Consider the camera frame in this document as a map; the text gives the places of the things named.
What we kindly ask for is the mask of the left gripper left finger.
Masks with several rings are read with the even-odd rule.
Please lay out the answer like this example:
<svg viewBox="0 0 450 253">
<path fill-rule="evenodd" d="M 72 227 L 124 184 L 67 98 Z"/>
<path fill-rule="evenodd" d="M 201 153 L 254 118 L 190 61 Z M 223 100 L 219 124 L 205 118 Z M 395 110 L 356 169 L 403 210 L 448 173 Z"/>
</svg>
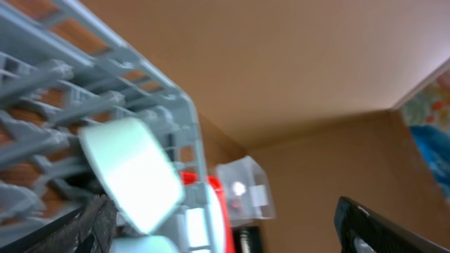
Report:
<svg viewBox="0 0 450 253">
<path fill-rule="evenodd" d="M 117 208 L 107 195 L 91 201 L 1 248 L 1 253 L 108 253 L 116 230 Z"/>
</svg>

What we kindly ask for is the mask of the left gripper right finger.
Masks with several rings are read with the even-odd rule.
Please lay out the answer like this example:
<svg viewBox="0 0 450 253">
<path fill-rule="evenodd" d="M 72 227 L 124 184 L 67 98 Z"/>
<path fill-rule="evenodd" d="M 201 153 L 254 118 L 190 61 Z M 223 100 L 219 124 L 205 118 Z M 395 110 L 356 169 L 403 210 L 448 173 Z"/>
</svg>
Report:
<svg viewBox="0 0 450 253">
<path fill-rule="evenodd" d="M 345 196 L 337 202 L 334 225 L 342 253 L 449 253 Z"/>
</svg>

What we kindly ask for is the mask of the light blue bowl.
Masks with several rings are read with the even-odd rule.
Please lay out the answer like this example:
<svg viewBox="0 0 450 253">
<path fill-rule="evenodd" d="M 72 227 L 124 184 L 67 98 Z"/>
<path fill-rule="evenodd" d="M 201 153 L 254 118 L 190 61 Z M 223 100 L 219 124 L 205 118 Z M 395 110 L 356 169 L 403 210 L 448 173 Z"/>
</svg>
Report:
<svg viewBox="0 0 450 253">
<path fill-rule="evenodd" d="M 180 253 L 178 247 L 161 235 L 115 238 L 110 253 Z"/>
</svg>

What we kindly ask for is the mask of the mint green bowl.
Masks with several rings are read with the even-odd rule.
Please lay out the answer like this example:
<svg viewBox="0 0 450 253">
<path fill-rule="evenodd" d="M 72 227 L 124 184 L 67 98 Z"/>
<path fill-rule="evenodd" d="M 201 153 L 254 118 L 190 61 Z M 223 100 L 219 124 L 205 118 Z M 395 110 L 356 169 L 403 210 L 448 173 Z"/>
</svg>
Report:
<svg viewBox="0 0 450 253">
<path fill-rule="evenodd" d="M 178 172 L 141 120 L 86 126 L 78 137 L 102 188 L 137 232 L 154 232 L 184 200 Z"/>
</svg>

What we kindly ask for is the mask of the red snack wrapper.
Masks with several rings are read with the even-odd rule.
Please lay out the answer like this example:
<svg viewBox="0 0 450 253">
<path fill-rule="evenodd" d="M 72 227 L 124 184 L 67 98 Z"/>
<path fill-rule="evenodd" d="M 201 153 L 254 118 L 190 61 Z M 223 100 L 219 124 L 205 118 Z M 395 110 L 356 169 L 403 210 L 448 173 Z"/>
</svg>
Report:
<svg viewBox="0 0 450 253">
<path fill-rule="evenodd" d="M 238 198 L 230 200 L 229 205 L 231 206 L 232 210 L 235 212 L 241 213 L 243 211 L 241 201 Z"/>
</svg>

